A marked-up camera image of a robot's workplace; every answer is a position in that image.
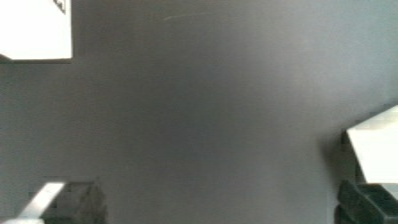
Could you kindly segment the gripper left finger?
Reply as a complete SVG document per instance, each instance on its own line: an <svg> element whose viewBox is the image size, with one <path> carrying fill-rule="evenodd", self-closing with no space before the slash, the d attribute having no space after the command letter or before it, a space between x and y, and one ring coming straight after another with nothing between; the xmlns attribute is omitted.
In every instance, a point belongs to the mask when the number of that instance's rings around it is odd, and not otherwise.
<svg viewBox="0 0 398 224"><path fill-rule="evenodd" d="M10 224L108 224L104 193L95 182L47 182Z"/></svg>

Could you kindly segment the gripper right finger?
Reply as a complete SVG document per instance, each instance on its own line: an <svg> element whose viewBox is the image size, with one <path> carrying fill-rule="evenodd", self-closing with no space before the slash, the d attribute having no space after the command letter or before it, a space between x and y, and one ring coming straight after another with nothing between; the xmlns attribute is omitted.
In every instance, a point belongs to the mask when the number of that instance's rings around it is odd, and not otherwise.
<svg viewBox="0 0 398 224"><path fill-rule="evenodd" d="M398 224L398 199L380 184L342 181L337 201L346 224Z"/></svg>

